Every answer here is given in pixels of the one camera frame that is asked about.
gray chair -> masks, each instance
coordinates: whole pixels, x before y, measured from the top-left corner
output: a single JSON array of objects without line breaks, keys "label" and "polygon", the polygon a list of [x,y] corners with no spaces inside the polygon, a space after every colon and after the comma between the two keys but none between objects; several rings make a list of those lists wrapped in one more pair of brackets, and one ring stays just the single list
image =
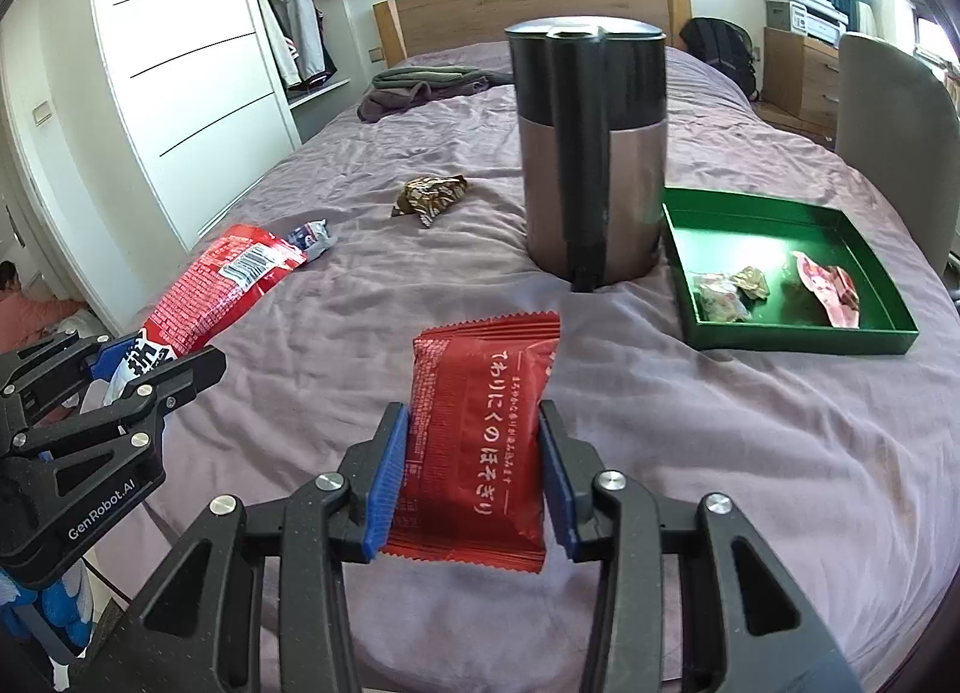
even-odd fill
[{"label": "gray chair", "polygon": [[960,121],[930,69],[882,40],[845,35],[836,152],[883,193],[943,274],[960,210]]}]

stainless steel kettle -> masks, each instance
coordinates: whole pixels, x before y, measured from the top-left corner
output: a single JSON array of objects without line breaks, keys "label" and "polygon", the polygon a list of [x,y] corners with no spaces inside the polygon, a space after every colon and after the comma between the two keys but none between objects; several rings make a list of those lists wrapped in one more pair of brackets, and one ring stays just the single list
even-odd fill
[{"label": "stainless steel kettle", "polygon": [[530,256],[573,292],[645,275],[664,199],[664,33],[595,16],[506,32]]}]

red snack package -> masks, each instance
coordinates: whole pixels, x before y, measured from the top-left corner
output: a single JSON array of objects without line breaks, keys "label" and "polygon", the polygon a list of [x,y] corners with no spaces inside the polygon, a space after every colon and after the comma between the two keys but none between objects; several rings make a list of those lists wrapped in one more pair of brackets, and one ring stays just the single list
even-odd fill
[{"label": "red snack package", "polygon": [[227,228],[160,298],[113,374],[104,405],[120,397],[131,379],[203,348],[305,262],[304,252],[266,230]]},{"label": "red snack package", "polygon": [[553,313],[448,325],[414,339],[406,463],[385,552],[541,570],[536,405],[559,340]]}]

drawer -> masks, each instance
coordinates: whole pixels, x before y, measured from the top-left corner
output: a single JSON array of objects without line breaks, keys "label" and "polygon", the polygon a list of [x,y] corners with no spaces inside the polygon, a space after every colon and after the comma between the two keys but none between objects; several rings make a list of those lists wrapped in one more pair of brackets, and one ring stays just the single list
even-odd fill
[{"label": "drawer", "polygon": [[840,68],[836,57],[807,47],[803,52],[800,118],[836,129],[840,105]]}]

window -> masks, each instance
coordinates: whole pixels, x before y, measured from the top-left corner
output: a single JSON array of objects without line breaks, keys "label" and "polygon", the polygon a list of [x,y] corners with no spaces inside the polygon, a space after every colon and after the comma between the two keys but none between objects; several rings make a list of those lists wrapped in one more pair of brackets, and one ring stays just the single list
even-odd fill
[{"label": "window", "polygon": [[939,57],[943,57],[947,62],[954,65],[960,65],[957,54],[950,45],[950,39],[935,22],[929,22],[926,19],[917,19],[917,47],[925,52],[932,52]]}]

